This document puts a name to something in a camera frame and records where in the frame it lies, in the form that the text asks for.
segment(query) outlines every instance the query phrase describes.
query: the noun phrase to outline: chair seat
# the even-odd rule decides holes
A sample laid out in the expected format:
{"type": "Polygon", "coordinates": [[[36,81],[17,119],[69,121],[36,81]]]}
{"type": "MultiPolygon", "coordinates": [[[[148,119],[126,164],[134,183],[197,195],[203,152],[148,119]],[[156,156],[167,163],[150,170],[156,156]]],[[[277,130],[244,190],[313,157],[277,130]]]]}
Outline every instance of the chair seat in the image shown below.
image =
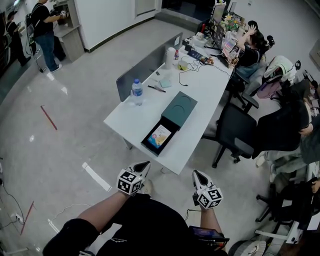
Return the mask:
{"type": "MultiPolygon", "coordinates": [[[[219,143],[231,152],[235,153],[238,148],[235,146],[235,138],[254,148],[254,137],[257,122],[239,107],[228,104],[224,107],[216,130],[216,138],[219,143]]],[[[251,155],[242,154],[244,158],[251,155]]]]}

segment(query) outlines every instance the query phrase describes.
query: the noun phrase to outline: black baseboard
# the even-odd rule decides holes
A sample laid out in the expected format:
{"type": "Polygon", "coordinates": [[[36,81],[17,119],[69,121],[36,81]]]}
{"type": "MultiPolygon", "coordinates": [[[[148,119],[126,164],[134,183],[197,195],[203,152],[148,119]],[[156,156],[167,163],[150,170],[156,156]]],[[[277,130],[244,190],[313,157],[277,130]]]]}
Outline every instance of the black baseboard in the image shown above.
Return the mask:
{"type": "Polygon", "coordinates": [[[145,19],[145,20],[143,20],[143,21],[138,22],[137,24],[128,26],[127,28],[119,31],[118,33],[115,33],[115,34],[113,34],[112,36],[104,39],[102,42],[98,43],[96,46],[92,47],[91,49],[86,49],[86,48],[84,48],[84,51],[87,52],[87,53],[92,53],[93,51],[95,51],[95,50],[98,49],[99,47],[103,46],[105,43],[107,43],[107,42],[109,42],[110,40],[116,38],[117,36],[120,36],[120,35],[123,34],[124,32],[127,32],[128,30],[131,30],[131,29],[133,29],[133,28],[135,28],[135,27],[137,27],[137,26],[139,26],[139,25],[141,25],[141,24],[143,24],[143,23],[146,23],[146,22],[148,22],[148,21],[151,21],[151,20],[153,20],[154,18],[155,18],[155,17],[147,18],[147,19],[145,19]]]}

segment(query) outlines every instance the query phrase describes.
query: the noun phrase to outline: chair armrest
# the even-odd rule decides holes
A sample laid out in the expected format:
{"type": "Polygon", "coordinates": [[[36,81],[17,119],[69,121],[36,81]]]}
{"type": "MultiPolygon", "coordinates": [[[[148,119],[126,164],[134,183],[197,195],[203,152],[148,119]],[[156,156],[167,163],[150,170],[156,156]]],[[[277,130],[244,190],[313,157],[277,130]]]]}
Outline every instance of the chair armrest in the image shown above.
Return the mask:
{"type": "Polygon", "coordinates": [[[245,92],[242,93],[242,98],[248,103],[250,103],[252,106],[254,106],[256,109],[259,108],[259,103],[254,98],[252,98],[249,94],[245,92]]]}
{"type": "Polygon", "coordinates": [[[242,140],[235,138],[234,145],[243,153],[252,156],[254,153],[254,148],[249,146],[247,143],[244,143],[242,140]]]}
{"type": "Polygon", "coordinates": [[[246,77],[244,77],[244,76],[242,76],[242,74],[241,74],[240,72],[238,72],[237,70],[235,70],[235,73],[236,73],[236,75],[237,75],[240,79],[242,79],[246,84],[249,84],[249,83],[250,83],[249,79],[246,78],[246,77]]]}

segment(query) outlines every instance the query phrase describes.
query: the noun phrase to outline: red line on floor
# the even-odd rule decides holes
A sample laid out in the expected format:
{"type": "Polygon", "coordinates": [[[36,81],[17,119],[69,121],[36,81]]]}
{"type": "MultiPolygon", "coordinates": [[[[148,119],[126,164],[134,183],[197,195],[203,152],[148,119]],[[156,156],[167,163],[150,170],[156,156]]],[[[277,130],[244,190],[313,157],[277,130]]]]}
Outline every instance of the red line on floor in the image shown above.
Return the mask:
{"type": "Polygon", "coordinates": [[[25,220],[24,220],[24,223],[23,223],[23,226],[22,226],[22,229],[21,229],[20,236],[22,235],[22,232],[23,232],[24,229],[25,229],[25,225],[26,225],[27,219],[28,219],[28,217],[29,217],[29,214],[30,214],[30,212],[31,212],[32,207],[34,206],[34,203],[35,203],[35,201],[32,201],[32,204],[30,205],[30,208],[29,208],[29,210],[28,210],[28,213],[27,213],[27,215],[26,215],[26,217],[25,217],[25,220]]]}
{"type": "Polygon", "coordinates": [[[58,128],[56,127],[55,123],[52,121],[52,119],[50,118],[50,116],[47,114],[47,112],[45,111],[45,109],[43,108],[43,106],[40,106],[40,108],[42,109],[42,111],[44,112],[44,114],[46,115],[46,117],[49,119],[50,123],[52,124],[52,126],[54,127],[54,129],[57,131],[58,128]]]}

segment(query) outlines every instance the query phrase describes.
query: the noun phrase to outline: water bottle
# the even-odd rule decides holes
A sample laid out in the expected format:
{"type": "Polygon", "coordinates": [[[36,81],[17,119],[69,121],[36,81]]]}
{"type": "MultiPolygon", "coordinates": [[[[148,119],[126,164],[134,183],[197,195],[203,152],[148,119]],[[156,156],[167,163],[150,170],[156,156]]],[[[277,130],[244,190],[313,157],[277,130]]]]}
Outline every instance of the water bottle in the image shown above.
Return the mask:
{"type": "Polygon", "coordinates": [[[134,79],[132,84],[132,100],[137,106],[141,106],[144,101],[142,94],[142,83],[140,83],[139,79],[134,79]]]}

